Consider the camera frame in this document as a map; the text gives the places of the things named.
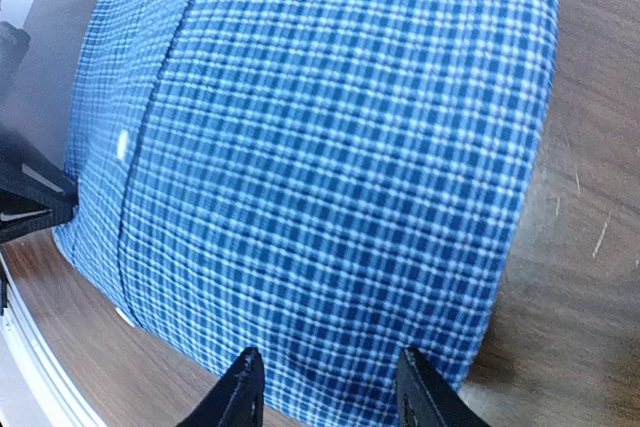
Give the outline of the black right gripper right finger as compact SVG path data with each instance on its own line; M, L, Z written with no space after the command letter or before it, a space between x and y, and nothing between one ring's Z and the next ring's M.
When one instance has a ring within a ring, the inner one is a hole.
M488 427L415 347L402 351L395 385L400 426Z

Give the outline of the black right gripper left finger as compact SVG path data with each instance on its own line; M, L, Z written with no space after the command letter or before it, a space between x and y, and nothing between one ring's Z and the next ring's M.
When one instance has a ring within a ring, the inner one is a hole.
M178 427L260 427L264 414L264 364L248 347Z

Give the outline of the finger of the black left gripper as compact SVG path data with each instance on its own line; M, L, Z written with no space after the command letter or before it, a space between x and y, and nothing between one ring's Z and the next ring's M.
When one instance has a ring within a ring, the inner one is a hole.
M64 224L73 214L74 206L69 203L55 203L50 207L32 201L4 202L1 204L1 242Z
M35 198L27 188L77 201L77 185L30 141L12 129L1 130L1 189Z

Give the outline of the blue plaid long sleeve shirt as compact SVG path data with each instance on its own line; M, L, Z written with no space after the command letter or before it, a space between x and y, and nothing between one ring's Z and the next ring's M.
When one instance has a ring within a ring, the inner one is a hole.
M558 0L98 0L64 257L214 374L393 426L400 352L477 355L551 97Z

